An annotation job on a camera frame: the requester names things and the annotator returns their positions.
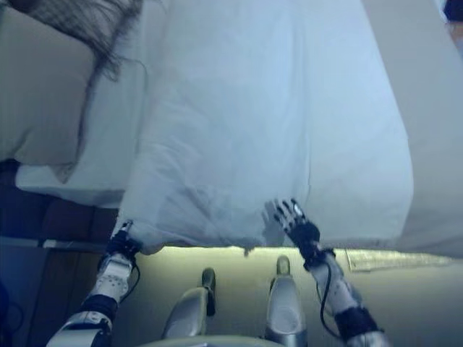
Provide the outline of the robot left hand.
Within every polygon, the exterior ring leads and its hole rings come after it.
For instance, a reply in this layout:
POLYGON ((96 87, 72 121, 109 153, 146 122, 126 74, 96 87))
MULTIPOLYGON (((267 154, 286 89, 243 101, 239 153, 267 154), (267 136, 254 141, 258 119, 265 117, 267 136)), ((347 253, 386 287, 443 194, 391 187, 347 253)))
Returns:
POLYGON ((129 236, 132 225, 132 220, 126 220, 116 233, 111 235, 106 248, 109 254, 120 253, 128 257, 140 251, 140 243, 129 236))

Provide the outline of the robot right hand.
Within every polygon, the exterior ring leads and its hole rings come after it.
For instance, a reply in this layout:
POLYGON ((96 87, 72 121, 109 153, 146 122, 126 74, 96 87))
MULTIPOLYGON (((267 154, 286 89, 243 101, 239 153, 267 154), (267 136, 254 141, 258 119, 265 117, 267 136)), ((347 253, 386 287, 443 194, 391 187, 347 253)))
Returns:
POLYGON ((295 199, 277 203, 273 217, 303 257, 313 257, 318 252, 320 231, 295 199))

